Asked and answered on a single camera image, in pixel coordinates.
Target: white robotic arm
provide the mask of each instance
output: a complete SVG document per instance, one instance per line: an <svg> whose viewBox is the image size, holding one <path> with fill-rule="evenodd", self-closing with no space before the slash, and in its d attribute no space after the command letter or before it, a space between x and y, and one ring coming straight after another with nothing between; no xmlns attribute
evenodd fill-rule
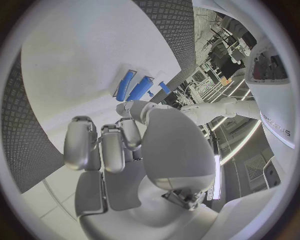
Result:
<svg viewBox="0 0 300 240"><path fill-rule="evenodd" d="M224 97L214 103L201 102L187 105L182 107L181 111L198 126L207 124L218 116L233 118L240 115L252 119L261 119L256 101L241 101L234 97Z"/></svg>

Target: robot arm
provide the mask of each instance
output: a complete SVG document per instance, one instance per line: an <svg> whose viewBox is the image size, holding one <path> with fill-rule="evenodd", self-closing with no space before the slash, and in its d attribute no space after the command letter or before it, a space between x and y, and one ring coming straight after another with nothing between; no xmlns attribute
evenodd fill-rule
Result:
<svg viewBox="0 0 300 240"><path fill-rule="evenodd" d="M256 101L241 101L234 97L224 97L218 102L202 102L182 107L181 111L198 126L207 124L218 116L233 118L240 115L252 119L261 119Z"/></svg>

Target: white table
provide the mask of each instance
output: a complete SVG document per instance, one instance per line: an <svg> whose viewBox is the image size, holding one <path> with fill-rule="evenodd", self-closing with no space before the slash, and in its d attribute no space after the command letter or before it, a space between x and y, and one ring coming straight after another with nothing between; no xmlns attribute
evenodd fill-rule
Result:
<svg viewBox="0 0 300 240"><path fill-rule="evenodd" d="M23 44L21 64L34 114L61 153L74 116L91 117L98 131L120 118L109 88L123 64L165 83L181 70L159 30L131 0L58 3Z"/></svg>

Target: blue object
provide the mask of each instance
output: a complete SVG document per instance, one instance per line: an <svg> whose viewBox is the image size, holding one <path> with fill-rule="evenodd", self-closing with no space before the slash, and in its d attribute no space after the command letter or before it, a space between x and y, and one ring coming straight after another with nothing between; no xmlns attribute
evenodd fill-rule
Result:
<svg viewBox="0 0 300 240"><path fill-rule="evenodd" d="M152 87L153 82L148 76L144 76L144 78L138 83L135 88L129 94L129 97L126 101L130 100L140 100L141 97Z"/></svg>
<svg viewBox="0 0 300 240"><path fill-rule="evenodd" d="M158 85L162 88L162 90L164 90L166 94L169 94L171 92L171 90L167 87L167 85L163 81Z"/></svg>
<svg viewBox="0 0 300 240"><path fill-rule="evenodd" d="M154 96L154 94L150 91L147 91L147 93L149 94L149 96L152 98Z"/></svg>
<svg viewBox="0 0 300 240"><path fill-rule="evenodd" d="M121 80L121 82L119 84L119 88L117 90L116 98L115 98L117 101L119 101L119 102L124 101L126 92L128 90L129 83L133 79L134 75L135 75L135 72L128 71L127 74L125 75L124 79Z"/></svg>

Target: small blue part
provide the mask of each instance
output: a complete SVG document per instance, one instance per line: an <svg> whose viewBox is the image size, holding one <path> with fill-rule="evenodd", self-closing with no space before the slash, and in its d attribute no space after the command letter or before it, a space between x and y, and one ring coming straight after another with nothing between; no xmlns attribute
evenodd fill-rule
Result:
<svg viewBox="0 0 300 240"><path fill-rule="evenodd" d="M150 91L147 91L147 93L149 94L149 96L152 98L154 96L154 94Z"/></svg>
<svg viewBox="0 0 300 240"><path fill-rule="evenodd" d="M167 87L167 85L163 81L158 85L162 88L162 90L164 90L166 94L169 94L171 92L171 90Z"/></svg>
<svg viewBox="0 0 300 240"><path fill-rule="evenodd" d="M144 76L135 88L129 94L127 102L131 100L140 100L141 97L153 86L153 81L148 76Z"/></svg>
<svg viewBox="0 0 300 240"><path fill-rule="evenodd" d="M127 74L125 75L124 79L121 80L119 84L119 88L117 90L116 94L116 100L119 102L123 102L126 96L126 92L128 90L129 83L131 80L134 78L135 72L133 71L128 71Z"/></svg>

